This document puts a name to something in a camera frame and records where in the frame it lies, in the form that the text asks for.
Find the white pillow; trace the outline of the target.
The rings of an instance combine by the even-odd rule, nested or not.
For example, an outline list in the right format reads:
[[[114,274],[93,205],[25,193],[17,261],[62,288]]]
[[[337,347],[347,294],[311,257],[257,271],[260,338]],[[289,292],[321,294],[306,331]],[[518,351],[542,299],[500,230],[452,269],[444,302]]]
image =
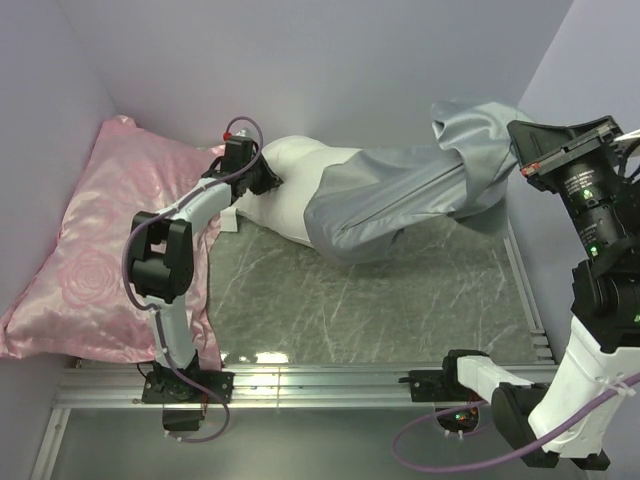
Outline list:
[[[340,165],[358,153],[358,148],[331,147],[306,136],[275,140],[262,154],[282,184],[262,195],[246,192],[220,213],[223,232],[238,230],[238,216],[265,227],[287,240],[310,246],[303,214],[318,189],[324,170]]]

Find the grey pillowcase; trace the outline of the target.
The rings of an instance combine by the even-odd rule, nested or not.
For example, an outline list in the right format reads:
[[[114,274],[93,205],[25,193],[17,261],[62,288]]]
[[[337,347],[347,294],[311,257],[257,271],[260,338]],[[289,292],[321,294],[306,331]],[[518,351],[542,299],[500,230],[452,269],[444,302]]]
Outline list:
[[[507,126],[530,119],[498,101],[434,103],[431,143],[362,149],[324,169],[303,214],[311,245],[342,264],[381,260],[406,228],[441,216],[504,235],[517,163]]]

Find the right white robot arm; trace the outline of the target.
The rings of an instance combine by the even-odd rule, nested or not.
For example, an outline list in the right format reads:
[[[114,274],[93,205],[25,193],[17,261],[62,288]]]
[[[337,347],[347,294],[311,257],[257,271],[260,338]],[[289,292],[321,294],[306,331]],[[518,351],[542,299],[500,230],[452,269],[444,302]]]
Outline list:
[[[513,121],[522,175],[561,197],[586,257],[572,272],[571,333],[549,384],[509,373],[479,351],[453,350],[440,385],[491,407],[513,456],[533,467],[561,458],[604,470],[607,426],[639,380],[639,179],[627,171],[638,148],[609,116],[572,126]]]

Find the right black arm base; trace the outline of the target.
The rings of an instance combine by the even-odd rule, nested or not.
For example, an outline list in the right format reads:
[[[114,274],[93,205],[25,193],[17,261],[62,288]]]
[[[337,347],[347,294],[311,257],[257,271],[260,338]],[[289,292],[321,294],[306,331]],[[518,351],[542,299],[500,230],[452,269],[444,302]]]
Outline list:
[[[442,403],[446,401],[473,403],[480,397],[467,387],[451,380],[442,370],[411,370],[398,379],[409,387],[413,403]],[[480,424],[478,407],[467,408],[435,419],[445,431],[455,434],[471,434]]]

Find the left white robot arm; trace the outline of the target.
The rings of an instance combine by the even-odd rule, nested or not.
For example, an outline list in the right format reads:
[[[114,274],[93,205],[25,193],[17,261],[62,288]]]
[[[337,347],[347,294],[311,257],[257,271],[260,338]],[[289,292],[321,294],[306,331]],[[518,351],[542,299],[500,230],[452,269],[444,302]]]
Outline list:
[[[140,211],[132,220],[122,255],[125,291],[135,308],[152,317],[153,378],[179,402],[205,389],[186,311],[195,274],[193,238],[245,193],[261,195],[282,184],[262,149],[261,139],[226,133],[223,154],[193,188],[170,206]]]

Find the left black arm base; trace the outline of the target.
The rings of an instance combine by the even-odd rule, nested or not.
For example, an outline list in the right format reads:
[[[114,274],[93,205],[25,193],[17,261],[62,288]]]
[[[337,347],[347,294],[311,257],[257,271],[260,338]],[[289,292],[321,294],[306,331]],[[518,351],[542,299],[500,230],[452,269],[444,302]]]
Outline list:
[[[197,358],[179,372],[188,381],[169,367],[152,362],[151,370],[144,374],[141,403],[162,406],[162,425],[169,433],[191,434],[200,429],[210,405],[231,401],[235,374],[204,371]]]

